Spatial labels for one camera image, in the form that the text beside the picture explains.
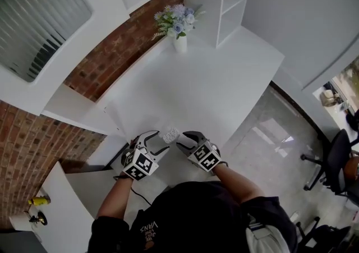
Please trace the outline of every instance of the window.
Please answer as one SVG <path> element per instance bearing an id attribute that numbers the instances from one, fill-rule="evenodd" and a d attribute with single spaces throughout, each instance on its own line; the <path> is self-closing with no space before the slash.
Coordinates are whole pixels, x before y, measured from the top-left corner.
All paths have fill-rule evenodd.
<path id="1" fill-rule="evenodd" d="M 359 109 L 359 56 L 333 78 L 333 83 L 356 112 Z"/>
<path id="2" fill-rule="evenodd" d="M 84 0 L 0 0 L 0 65 L 32 82 L 90 16 Z"/>

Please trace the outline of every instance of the tiled floor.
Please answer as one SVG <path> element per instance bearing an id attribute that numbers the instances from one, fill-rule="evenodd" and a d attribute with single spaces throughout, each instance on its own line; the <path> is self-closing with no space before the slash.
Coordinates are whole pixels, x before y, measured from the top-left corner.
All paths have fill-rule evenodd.
<path id="1" fill-rule="evenodd" d="M 221 152 L 231 168 L 254 181 L 267 196 L 279 196 L 288 215 L 297 212 L 304 225 L 315 216 L 321 217 L 321 224 L 349 225 L 354 211 L 344 207 L 346 198 L 335 196 L 320 183 L 312 191 L 303 190 L 316 165 L 302 161 L 302 153 L 321 157 L 321 142 L 306 120 L 271 87 Z"/>

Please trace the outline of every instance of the person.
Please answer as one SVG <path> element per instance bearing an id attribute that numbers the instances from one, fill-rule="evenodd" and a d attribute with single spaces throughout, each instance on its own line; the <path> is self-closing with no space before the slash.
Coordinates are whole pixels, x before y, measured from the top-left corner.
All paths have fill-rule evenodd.
<path id="1" fill-rule="evenodd" d="M 88 253 L 297 251 L 294 224 L 278 197 L 264 193 L 220 162 L 212 182 L 185 182 L 123 220 L 133 180 L 121 173 L 92 225 Z"/>

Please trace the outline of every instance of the brick wall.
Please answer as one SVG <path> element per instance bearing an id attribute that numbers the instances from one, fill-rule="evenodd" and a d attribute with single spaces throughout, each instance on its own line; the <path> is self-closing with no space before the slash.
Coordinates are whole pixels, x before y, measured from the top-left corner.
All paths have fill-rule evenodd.
<path id="1" fill-rule="evenodd" d="M 27 200 L 56 161 L 75 172 L 104 137 L 0 101 L 0 229 L 11 228 L 8 217 L 29 208 Z"/>
<path id="2" fill-rule="evenodd" d="M 96 46 L 65 84 L 96 101 L 158 39 L 154 14 L 183 0 L 152 0 Z M 66 173 L 83 166 L 105 136 L 19 110 L 0 101 L 0 229 L 8 217 L 28 209 L 46 176 L 60 160 Z"/>
<path id="3" fill-rule="evenodd" d="M 183 0 L 151 0 L 115 29 L 70 73 L 65 84 L 96 101 L 158 39 L 154 14 Z"/>

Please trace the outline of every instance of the black office chair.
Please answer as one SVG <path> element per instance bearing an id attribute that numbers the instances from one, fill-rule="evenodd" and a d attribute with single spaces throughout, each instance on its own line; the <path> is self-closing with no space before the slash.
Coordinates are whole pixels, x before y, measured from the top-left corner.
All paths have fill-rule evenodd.
<path id="1" fill-rule="evenodd" d="M 302 236 L 302 241 L 298 244 L 298 253 L 337 252 L 337 248 L 341 245 L 341 243 L 344 241 L 345 237 L 349 233 L 350 226 L 342 229 L 334 228 L 328 225 L 317 227 L 320 218 L 316 217 L 314 220 L 315 225 L 307 235 L 305 235 L 301 227 L 301 223 L 298 222 L 296 224 Z M 313 246 L 310 246 L 308 243 L 312 239 L 315 242 L 313 243 Z"/>
<path id="2" fill-rule="evenodd" d="M 304 190 L 312 190 L 323 173 L 325 173 L 325 177 L 320 182 L 330 187 L 336 195 L 341 195 L 345 192 L 347 185 L 345 184 L 343 170 L 350 158 L 352 146 L 357 143 L 359 143 L 359 139 L 351 143 L 347 131 L 340 130 L 331 144 L 323 143 L 323 160 L 316 160 L 313 157 L 302 154 L 302 160 L 308 160 L 321 166 L 314 182 L 311 186 L 306 185 Z"/>

